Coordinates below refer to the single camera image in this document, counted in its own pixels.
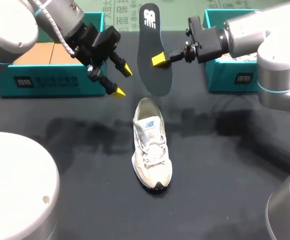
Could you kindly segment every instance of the robotic arm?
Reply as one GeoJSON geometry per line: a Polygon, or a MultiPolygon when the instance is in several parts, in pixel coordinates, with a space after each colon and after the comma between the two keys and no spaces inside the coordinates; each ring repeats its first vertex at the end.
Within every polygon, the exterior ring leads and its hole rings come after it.
{"type": "Polygon", "coordinates": [[[126,61],[115,52],[119,32],[113,26],[98,32],[93,24],[85,25],[83,17],[84,12],[73,0],[0,0],[0,69],[36,44],[40,27],[86,66],[89,79],[98,81],[107,94],[124,96],[100,71],[110,59],[125,77],[132,75],[126,61]]]}
{"type": "Polygon", "coordinates": [[[223,29],[203,29],[198,16],[188,19],[182,49],[152,58],[154,66],[197,58],[204,63],[229,53],[232,58],[257,52],[258,97],[268,108],[290,112],[290,1],[229,19],[223,29]]]}

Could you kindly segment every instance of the insole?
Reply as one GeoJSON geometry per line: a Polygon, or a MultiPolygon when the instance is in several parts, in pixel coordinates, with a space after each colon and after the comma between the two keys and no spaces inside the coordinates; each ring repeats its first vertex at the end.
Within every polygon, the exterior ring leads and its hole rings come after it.
{"type": "Polygon", "coordinates": [[[157,68],[151,58],[162,53],[164,47],[160,38],[160,12],[157,5],[147,3],[139,11],[139,45],[137,64],[142,82],[154,96],[165,96],[172,85],[171,67],[157,68]]]}

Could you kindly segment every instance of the shoe sole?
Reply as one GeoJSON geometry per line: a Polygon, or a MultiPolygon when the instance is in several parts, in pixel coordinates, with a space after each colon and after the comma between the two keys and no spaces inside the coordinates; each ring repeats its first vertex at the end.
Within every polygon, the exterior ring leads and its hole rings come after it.
{"type": "Polygon", "coordinates": [[[137,175],[137,178],[138,178],[140,184],[142,185],[142,187],[144,187],[145,189],[147,189],[147,190],[149,190],[149,191],[155,191],[155,192],[158,192],[158,191],[160,192],[160,191],[165,191],[165,190],[167,190],[167,188],[168,188],[168,186],[169,186],[169,184],[170,184],[170,182],[171,182],[171,177],[172,177],[172,174],[173,174],[173,172],[172,172],[173,170],[172,170],[172,169],[171,169],[171,174],[170,174],[170,180],[169,180],[167,186],[163,186],[160,182],[158,182],[158,183],[156,184],[156,186],[155,186],[154,188],[152,188],[152,187],[149,187],[147,184],[145,184],[145,183],[142,181],[141,177],[139,177],[139,174],[138,174],[138,172],[137,172],[137,170],[136,170],[136,165],[135,165],[135,155],[134,155],[134,154],[133,154],[133,156],[131,157],[131,163],[132,163],[132,165],[133,165],[133,168],[134,168],[135,174],[137,175]]]}

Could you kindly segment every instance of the white sneaker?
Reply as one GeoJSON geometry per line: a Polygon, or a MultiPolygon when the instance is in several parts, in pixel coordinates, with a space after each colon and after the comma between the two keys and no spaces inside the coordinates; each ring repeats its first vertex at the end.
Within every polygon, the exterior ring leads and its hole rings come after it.
{"type": "Polygon", "coordinates": [[[166,144],[164,119],[151,99],[140,100],[133,126],[135,153],[132,164],[136,175],[149,189],[166,188],[171,181],[172,164],[166,144]]]}

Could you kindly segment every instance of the shoe logo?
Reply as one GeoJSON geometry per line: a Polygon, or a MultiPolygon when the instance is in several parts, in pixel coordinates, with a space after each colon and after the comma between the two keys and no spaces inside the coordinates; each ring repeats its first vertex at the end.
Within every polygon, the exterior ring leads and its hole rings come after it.
{"type": "Polygon", "coordinates": [[[156,15],[154,11],[149,11],[148,9],[144,10],[144,18],[145,18],[145,25],[152,28],[156,29],[156,15]]]}
{"type": "Polygon", "coordinates": [[[152,129],[154,127],[154,121],[149,121],[145,124],[144,129],[148,130],[148,129],[152,129]]]}

